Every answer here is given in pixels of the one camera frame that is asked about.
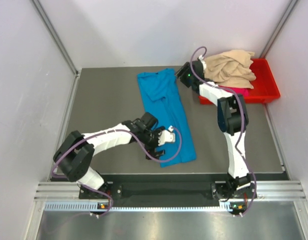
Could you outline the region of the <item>blue t-shirt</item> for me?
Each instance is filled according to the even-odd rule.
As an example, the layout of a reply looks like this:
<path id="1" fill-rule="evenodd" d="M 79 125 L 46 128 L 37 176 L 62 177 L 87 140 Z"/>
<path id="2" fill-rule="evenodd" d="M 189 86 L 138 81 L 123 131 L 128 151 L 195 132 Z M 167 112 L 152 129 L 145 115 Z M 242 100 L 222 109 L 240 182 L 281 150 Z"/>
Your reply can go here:
<path id="1" fill-rule="evenodd" d="M 137 75 L 137 82 L 144 110 L 157 118 L 157 126 L 165 128 L 173 126 L 180 132 L 175 138 L 175 143 L 157 148 L 158 151 L 165 151 L 159 158 L 164 161 L 177 153 L 182 140 L 178 155 L 171 161 L 161 163 L 160 166 L 165 168 L 194 161 L 197 154 L 177 87 L 175 70 L 166 68 L 158 72 L 142 72 Z"/>

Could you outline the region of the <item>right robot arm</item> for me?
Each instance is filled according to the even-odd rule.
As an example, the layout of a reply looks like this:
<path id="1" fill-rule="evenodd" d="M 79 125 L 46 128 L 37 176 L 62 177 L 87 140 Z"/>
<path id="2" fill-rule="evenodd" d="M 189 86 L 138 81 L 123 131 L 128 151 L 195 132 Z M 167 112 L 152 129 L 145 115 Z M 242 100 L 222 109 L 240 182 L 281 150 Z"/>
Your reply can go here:
<path id="1" fill-rule="evenodd" d="M 251 186 L 251 174 L 246 163 L 245 135 L 249 123 L 244 97 L 219 87 L 204 77 L 201 60 L 186 62 L 177 72 L 176 78 L 199 96 L 208 99 L 217 107 L 217 124 L 223 132 L 229 157 L 227 180 L 223 185 L 214 184 L 214 196 L 222 202 L 239 198 Z"/>

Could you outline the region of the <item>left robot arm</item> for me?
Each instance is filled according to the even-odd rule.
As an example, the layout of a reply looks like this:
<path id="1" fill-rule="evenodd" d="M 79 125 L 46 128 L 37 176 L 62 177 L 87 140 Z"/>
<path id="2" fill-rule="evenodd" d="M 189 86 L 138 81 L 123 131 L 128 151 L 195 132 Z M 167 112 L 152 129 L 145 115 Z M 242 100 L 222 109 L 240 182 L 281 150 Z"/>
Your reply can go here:
<path id="1" fill-rule="evenodd" d="M 118 125 L 95 133 L 72 131 L 53 156 L 55 163 L 70 182 L 85 185 L 96 198 L 103 198 L 108 191 L 101 175 L 90 167 L 92 158 L 100 152 L 119 145 L 139 141 L 145 148 L 146 158 L 159 159 L 164 150 L 156 148 L 175 141 L 173 128 L 153 127 L 158 120 L 149 112 L 133 121 L 126 120 Z"/>

